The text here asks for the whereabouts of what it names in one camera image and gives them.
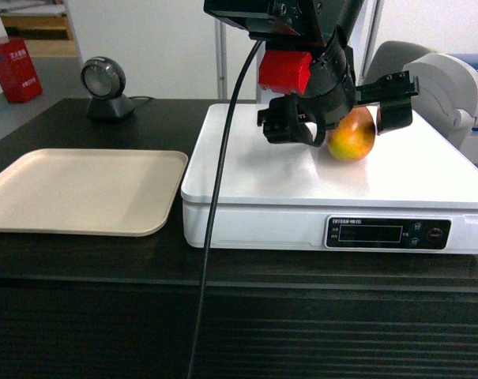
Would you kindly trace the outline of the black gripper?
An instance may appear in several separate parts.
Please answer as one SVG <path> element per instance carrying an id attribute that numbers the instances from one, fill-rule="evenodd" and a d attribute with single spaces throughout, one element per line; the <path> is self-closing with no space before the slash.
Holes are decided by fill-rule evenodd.
<path id="1" fill-rule="evenodd" d="M 270 144 L 300 143 L 321 147 L 326 130 L 334 129 L 354 107 L 378 104 L 378 135 L 412 124 L 411 98 L 418 93 L 417 79 L 406 71 L 389 73 L 372 84 L 356 86 L 347 40 L 335 31 L 322 48 L 297 47 L 267 50 L 310 52 L 311 76 L 303 95 L 282 95 L 258 112 L 258 125 Z"/>

